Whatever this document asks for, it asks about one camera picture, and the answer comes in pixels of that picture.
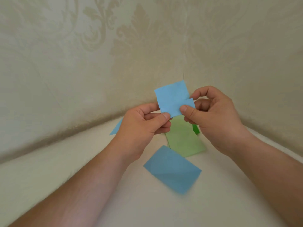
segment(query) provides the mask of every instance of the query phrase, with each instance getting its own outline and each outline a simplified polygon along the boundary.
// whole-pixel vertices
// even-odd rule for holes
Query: left hand
[[[130,162],[142,155],[154,135],[170,131],[170,114],[152,113],[157,110],[160,110],[157,103],[147,103],[126,112],[111,143],[117,144]]]

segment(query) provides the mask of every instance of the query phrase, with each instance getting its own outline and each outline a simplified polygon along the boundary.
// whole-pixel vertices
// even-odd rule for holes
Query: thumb
[[[148,120],[149,126],[153,132],[156,132],[161,126],[163,126],[170,119],[170,114],[167,112],[161,113],[153,119]]]
[[[188,105],[181,106],[180,111],[185,117],[189,118],[191,121],[195,122],[196,124],[201,123],[202,114],[203,114],[202,111],[199,111]]]

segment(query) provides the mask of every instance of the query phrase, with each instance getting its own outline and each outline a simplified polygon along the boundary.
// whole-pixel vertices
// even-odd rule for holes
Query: green paper
[[[183,115],[174,117],[171,123],[170,132],[165,133],[171,149],[182,157],[188,157],[206,150],[199,137],[192,132],[191,124],[184,121]]]
[[[195,132],[196,135],[200,134],[199,128],[196,124],[192,125],[192,129],[193,129],[193,131]]]

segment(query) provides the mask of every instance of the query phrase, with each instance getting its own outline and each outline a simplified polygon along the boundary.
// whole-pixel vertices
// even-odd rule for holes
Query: blue paper square
[[[167,146],[157,150],[144,167],[180,194],[185,194],[201,173],[198,167]]]
[[[171,118],[182,114],[179,110],[182,105],[195,108],[194,100],[189,98],[184,80],[160,87],[155,93],[161,112],[168,112]]]
[[[112,132],[109,135],[114,135],[118,132],[121,122],[122,122],[123,118],[118,122],[118,124],[115,126],[115,128],[112,130]]]

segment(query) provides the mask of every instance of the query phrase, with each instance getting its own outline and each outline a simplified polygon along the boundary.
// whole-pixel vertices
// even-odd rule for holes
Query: damask pattern
[[[299,151],[302,10],[303,0],[0,0],[0,158],[182,78],[191,91],[220,88],[247,124]]]

